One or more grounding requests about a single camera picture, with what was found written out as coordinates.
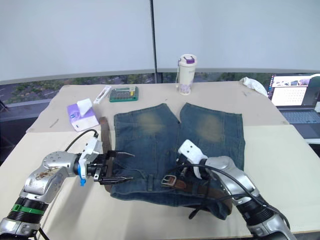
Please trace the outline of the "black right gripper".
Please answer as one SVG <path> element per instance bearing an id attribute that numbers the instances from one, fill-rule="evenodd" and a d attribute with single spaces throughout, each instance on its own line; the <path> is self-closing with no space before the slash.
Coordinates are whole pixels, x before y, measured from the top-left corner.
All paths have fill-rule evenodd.
<path id="1" fill-rule="evenodd" d="M 197 179 L 198 177 L 195 172 L 197 169 L 196 163 L 189 161 L 183 154 L 180 154 L 176 159 L 175 172 L 179 179 Z"/>

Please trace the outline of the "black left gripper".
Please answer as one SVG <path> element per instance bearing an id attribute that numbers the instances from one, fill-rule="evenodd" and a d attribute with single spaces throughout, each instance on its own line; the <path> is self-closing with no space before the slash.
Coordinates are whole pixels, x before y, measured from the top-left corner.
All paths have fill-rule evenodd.
<path id="1" fill-rule="evenodd" d="M 94 182 L 100 185 L 116 185 L 131 181 L 132 176 L 112 176 L 113 158 L 130 158 L 134 154 L 125 151 L 108 150 L 107 153 L 98 154 L 97 157 L 86 166 L 86 176 L 93 177 Z"/>

